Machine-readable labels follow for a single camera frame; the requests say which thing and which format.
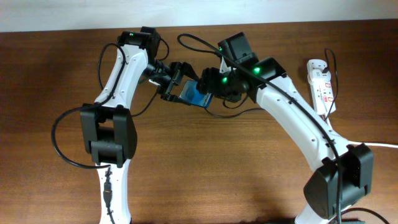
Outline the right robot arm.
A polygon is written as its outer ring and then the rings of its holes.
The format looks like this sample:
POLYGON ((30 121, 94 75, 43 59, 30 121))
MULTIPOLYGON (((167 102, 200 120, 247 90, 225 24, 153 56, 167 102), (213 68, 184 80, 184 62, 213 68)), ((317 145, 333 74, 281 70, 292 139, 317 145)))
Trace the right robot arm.
POLYGON ((307 204, 294 222, 341 223, 347 208, 371 191, 373 152, 332 130, 274 58, 258 59, 242 32, 220 41, 213 51, 222 67, 205 69, 198 89, 231 102, 247 94, 282 126, 313 171, 303 189, 307 204))

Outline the blue Galaxy smartphone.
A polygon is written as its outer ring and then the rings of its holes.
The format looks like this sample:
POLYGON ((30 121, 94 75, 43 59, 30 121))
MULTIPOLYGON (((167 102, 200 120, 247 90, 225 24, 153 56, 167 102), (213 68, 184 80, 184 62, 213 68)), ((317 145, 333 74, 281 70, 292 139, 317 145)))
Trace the blue Galaxy smartphone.
POLYGON ((185 100, 190 105, 208 108, 213 95, 211 93, 202 94, 197 90, 197 81, 187 80, 183 86, 179 98, 185 100))

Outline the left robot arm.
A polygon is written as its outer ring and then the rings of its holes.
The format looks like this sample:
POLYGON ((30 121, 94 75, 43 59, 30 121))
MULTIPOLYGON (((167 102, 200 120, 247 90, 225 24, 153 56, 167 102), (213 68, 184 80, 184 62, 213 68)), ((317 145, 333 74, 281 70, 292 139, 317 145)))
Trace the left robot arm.
POLYGON ((93 104, 80 111, 86 152, 98 172, 101 191, 101 223, 131 223, 128 206, 127 178, 137 147, 137 131, 131 103, 141 77, 156 85, 155 92, 166 101, 190 102, 171 94, 185 74, 187 63, 165 65, 156 58, 160 34, 153 27, 138 32, 124 31, 113 43, 117 58, 107 83, 93 104))

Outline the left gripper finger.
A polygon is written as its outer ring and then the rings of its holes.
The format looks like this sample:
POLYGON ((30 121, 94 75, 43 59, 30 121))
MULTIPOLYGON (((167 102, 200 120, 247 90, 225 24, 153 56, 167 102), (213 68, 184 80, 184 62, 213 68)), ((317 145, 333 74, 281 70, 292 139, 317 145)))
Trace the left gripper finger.
POLYGON ((199 81, 200 78, 195 73, 193 67, 187 62, 172 62, 170 68, 173 72, 180 71, 182 75, 191 78, 192 80, 199 81))
POLYGON ((166 92, 166 91, 160 92, 160 98, 162 100, 173 102, 173 103, 181 103, 181 104, 188 105, 188 106, 191 105, 191 103, 189 103, 187 100, 184 100, 184 99, 180 98, 179 96, 170 94, 169 92, 166 92))

